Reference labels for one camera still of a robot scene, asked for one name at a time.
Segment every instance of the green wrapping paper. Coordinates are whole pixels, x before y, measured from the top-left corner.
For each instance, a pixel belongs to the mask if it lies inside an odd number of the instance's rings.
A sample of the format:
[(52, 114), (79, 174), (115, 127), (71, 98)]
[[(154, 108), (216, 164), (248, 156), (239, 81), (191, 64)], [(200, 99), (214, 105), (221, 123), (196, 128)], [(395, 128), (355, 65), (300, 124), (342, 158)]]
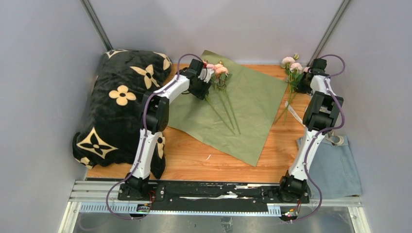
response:
[[(202, 59), (217, 64), (220, 60), (228, 68), (231, 78), (227, 91), (232, 101), (240, 132), (235, 135), (225, 126), (205, 100), (193, 95), (180, 95), (170, 105), (169, 126), (182, 130), (197, 140), (225, 152), (245, 163), (256, 166), (287, 84), (277, 78), (243, 67), (220, 55), (205, 50)], [(209, 98), (229, 123), (222, 103), (213, 87)]]

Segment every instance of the gray wall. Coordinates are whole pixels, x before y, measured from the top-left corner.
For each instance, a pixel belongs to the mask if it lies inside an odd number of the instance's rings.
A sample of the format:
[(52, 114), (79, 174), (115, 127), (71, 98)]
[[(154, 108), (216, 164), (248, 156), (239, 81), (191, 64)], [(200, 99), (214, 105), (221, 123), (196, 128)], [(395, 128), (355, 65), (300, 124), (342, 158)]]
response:
[[(323, 54), (341, 55), (333, 80), (374, 233), (411, 232), (412, 2), (354, 0)], [(328, 60), (329, 73), (341, 65)]]
[(57, 232), (104, 49), (78, 0), (2, 1), (0, 29), (0, 232)]
[(91, 0), (116, 49), (177, 61), (211, 50), (240, 63), (307, 62), (342, 0)]

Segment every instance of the black fabric with floral pattern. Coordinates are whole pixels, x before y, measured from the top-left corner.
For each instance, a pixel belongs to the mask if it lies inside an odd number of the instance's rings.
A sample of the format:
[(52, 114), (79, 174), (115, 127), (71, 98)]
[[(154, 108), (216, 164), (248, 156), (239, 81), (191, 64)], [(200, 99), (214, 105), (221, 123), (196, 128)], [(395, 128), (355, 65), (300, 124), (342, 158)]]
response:
[[(141, 50), (111, 50), (102, 56), (82, 130), (73, 138), (73, 156), (88, 168), (132, 164), (139, 141), (138, 112), (143, 94), (161, 87), (172, 71), (170, 59)], [(160, 178), (165, 138), (157, 141), (152, 172)]]

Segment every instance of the white tag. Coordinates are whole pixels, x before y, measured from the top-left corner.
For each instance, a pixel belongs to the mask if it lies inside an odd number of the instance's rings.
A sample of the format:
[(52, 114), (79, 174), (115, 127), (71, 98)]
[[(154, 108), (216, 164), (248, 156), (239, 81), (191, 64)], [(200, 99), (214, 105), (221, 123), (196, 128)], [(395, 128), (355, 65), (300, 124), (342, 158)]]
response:
[(294, 117), (297, 121), (299, 121), (299, 123), (300, 123), (301, 125), (303, 125), (302, 119), (301, 119), (300, 116), (295, 112), (295, 110), (292, 108), (291, 105), (289, 105), (288, 110), (289, 110), (290, 113), (292, 113), (293, 117)]

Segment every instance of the wooden tabletop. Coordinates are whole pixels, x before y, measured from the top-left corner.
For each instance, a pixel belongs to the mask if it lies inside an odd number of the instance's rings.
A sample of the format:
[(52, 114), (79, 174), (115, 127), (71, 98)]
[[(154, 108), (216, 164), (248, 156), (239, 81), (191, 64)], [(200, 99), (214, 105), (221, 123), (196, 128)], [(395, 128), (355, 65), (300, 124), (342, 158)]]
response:
[[(244, 65), (250, 69), (284, 80), (285, 70), (274, 65)], [(169, 80), (177, 71), (173, 71)], [(283, 96), (276, 118), (285, 109), (289, 90)], [(310, 97), (297, 94), (292, 107), (303, 118)], [(180, 130), (168, 127), (163, 134), (166, 138), (166, 169), (163, 180), (216, 181), (277, 183), (285, 175), (297, 155), (296, 140), (303, 136), (304, 127), (288, 113), (286, 123), (283, 117), (272, 125), (262, 154), (256, 167), (248, 165), (211, 146), (203, 144)], [(124, 178), (131, 168), (130, 164), (111, 164), (107, 167), (95, 166), (87, 177)]]

